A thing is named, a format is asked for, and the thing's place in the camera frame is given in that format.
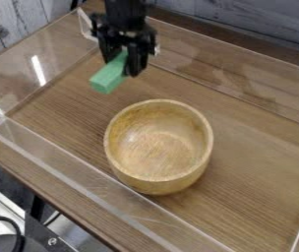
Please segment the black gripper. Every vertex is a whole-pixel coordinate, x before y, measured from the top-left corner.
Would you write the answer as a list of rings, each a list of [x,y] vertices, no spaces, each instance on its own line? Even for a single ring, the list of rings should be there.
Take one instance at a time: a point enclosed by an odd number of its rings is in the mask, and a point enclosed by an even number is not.
[[[104,0],[105,11],[93,12],[92,35],[99,45],[105,63],[109,63],[127,46],[124,75],[136,77],[147,68],[148,45],[156,48],[156,30],[147,24],[146,0]]]

